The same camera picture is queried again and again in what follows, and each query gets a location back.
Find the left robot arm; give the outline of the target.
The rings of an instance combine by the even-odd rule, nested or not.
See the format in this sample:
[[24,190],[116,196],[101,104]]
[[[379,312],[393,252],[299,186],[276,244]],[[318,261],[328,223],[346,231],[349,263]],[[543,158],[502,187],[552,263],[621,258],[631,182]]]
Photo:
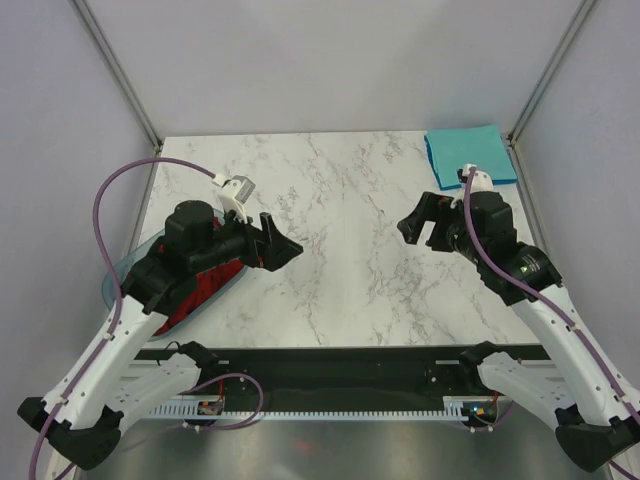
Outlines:
[[195,341],[127,386],[119,381],[144,344],[197,290],[199,275],[235,260],[277,271],[302,254],[270,214],[259,220],[253,226],[227,213],[218,223],[213,207],[198,200],[175,208],[163,235],[117,287],[108,320],[71,371],[45,396],[28,397],[19,406],[19,417],[38,431],[40,442],[91,470],[155,407],[181,393],[216,388],[220,371],[214,356]]

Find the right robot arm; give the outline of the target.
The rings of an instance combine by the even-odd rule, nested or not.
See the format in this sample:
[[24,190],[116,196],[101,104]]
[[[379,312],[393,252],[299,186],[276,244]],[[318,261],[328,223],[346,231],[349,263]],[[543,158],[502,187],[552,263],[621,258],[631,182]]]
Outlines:
[[497,192],[467,199],[422,194],[398,224],[416,244],[426,223],[426,244],[456,252],[475,265],[483,284],[534,333],[564,384],[517,366],[488,341],[468,350],[458,368],[467,392],[506,394],[553,430],[567,457],[594,472],[639,442],[639,390],[606,356],[580,319],[562,278],[546,254],[521,242],[511,206]]

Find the red t-shirt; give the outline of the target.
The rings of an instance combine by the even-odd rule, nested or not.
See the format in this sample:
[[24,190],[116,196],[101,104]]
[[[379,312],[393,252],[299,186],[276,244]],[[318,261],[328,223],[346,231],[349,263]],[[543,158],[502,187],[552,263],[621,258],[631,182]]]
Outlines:
[[157,308],[167,317],[153,334],[167,335],[187,317],[237,280],[245,266],[218,250],[235,228],[203,201],[185,201],[165,221],[164,233],[148,255],[159,264],[163,296]]

